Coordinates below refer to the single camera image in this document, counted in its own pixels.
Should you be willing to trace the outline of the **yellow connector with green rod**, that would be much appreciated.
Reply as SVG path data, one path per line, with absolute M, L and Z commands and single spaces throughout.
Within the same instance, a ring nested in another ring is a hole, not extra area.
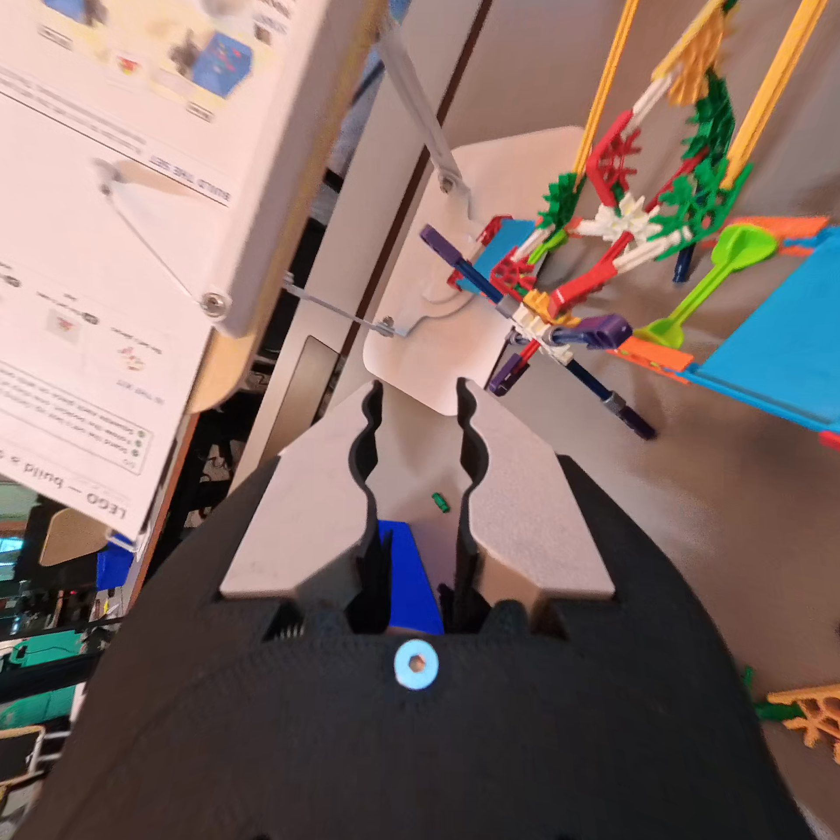
M 760 719 L 780 722 L 788 730 L 799 732 L 809 749 L 827 739 L 833 760 L 839 764 L 838 683 L 771 692 L 753 708 Z

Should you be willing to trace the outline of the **blue rod toy propeller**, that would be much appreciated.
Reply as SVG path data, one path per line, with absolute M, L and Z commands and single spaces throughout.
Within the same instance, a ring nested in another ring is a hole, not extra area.
M 656 431 L 632 407 L 627 405 L 619 394 L 607 388 L 576 361 L 571 349 L 572 344 L 578 343 L 588 350 L 617 350 L 626 339 L 632 336 L 631 326 L 623 317 L 607 314 L 585 318 L 573 327 L 546 322 L 524 301 L 511 294 L 509 287 L 496 286 L 492 280 L 483 276 L 433 226 L 425 225 L 421 230 L 420 238 L 438 257 L 466 278 L 491 302 L 495 309 L 511 322 L 511 328 L 525 342 L 523 348 L 513 354 L 500 372 L 490 380 L 488 389 L 491 394 L 504 396 L 509 393 L 529 368 L 531 357 L 541 352 L 572 373 L 578 382 L 593 393 L 599 402 L 629 427 L 636 436 L 643 440 L 656 438 Z

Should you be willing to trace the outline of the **printed instruction sheet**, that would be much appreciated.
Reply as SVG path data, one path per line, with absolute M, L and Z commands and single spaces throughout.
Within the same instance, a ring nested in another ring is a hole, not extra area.
M 2 474 L 142 533 L 316 127 L 330 2 L 2 2 Z

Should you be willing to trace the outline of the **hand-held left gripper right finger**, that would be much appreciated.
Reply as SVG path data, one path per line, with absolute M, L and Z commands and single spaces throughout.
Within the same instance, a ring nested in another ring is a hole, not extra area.
M 501 401 L 461 377 L 460 503 L 455 578 L 440 587 L 444 629 L 475 633 L 517 602 L 538 627 L 559 599 L 610 601 L 616 588 L 553 448 Z

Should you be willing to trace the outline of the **colourful construction toy airplane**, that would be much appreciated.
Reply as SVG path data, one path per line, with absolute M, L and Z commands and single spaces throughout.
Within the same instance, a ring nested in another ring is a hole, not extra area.
M 709 245 L 710 269 L 671 313 L 629 324 L 632 336 L 617 350 L 593 351 L 780 417 L 838 450 L 838 225 L 825 216 L 732 215 L 827 2 L 799 2 L 741 121 L 719 70 L 738 2 L 705 2 L 642 95 L 597 140 L 638 5 L 623 5 L 571 171 L 542 196 L 535 221 L 548 236 L 528 256 L 503 257 L 489 279 L 544 321 L 573 327 L 624 318 L 574 313 L 613 280 L 675 256 L 674 282 L 684 282 L 695 248 Z M 705 361 L 683 351 L 686 323 L 711 294 L 778 256 L 803 262 Z

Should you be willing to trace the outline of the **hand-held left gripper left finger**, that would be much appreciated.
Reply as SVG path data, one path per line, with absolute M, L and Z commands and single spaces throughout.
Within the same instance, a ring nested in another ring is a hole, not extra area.
M 353 630 L 390 622 L 392 557 L 368 478 L 377 466 L 383 385 L 372 380 L 284 447 L 222 583 L 241 601 L 274 597 L 300 612 L 321 603 Z

